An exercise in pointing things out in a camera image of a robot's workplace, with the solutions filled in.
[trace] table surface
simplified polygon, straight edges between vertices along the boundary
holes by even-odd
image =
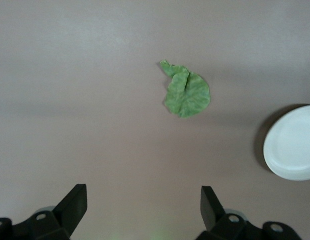
[[[207,109],[169,113],[162,59],[207,81]],[[310,1],[0,1],[0,217],[19,223],[85,183],[73,240],[195,240],[212,186],[257,227],[310,239],[310,180],[262,155],[299,104]]]

